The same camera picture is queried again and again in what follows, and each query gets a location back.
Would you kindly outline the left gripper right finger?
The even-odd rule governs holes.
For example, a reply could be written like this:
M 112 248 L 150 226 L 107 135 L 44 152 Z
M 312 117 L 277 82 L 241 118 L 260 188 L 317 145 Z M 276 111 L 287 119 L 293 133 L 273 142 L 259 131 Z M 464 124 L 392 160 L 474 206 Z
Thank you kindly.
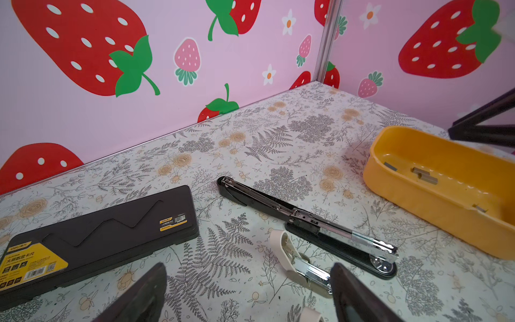
M 333 265 L 330 285 L 338 321 L 402 321 L 343 264 Z

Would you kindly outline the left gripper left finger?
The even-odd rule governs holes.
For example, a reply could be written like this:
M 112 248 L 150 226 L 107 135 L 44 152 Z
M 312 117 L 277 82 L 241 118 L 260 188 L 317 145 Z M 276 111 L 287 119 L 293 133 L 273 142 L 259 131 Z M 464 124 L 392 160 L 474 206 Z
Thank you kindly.
M 159 262 L 94 321 L 159 321 L 164 306 L 166 277 L 166 267 Z

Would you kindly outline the black stapler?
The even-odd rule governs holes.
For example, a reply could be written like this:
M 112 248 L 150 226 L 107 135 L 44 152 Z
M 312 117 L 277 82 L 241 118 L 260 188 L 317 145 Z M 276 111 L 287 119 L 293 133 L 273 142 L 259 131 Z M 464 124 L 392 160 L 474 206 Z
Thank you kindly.
M 378 278 L 390 280 L 397 275 L 398 248 L 392 244 L 336 224 L 230 177 L 219 177 L 217 186 L 223 197 L 284 221 L 288 232 Z

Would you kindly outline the black tool case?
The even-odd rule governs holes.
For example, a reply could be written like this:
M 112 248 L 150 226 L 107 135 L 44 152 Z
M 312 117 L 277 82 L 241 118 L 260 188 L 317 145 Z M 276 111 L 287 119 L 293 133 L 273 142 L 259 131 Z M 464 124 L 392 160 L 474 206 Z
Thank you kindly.
M 1 310 L 198 235 L 187 185 L 18 234 L 1 259 Z

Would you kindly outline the yellow plastic tray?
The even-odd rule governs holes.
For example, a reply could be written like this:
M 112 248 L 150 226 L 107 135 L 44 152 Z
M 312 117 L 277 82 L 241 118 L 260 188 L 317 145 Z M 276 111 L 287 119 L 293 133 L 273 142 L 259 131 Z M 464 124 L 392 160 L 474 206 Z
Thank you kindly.
M 514 259 L 514 161 L 410 127 L 384 128 L 363 180 L 375 194 L 502 260 Z

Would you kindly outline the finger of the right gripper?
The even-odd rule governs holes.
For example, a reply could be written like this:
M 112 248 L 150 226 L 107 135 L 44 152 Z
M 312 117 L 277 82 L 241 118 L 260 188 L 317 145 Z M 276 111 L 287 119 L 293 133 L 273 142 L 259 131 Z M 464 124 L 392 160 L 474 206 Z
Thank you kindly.
M 452 140 L 514 147 L 514 124 L 482 125 L 514 108 L 514 89 L 453 122 L 448 129 Z

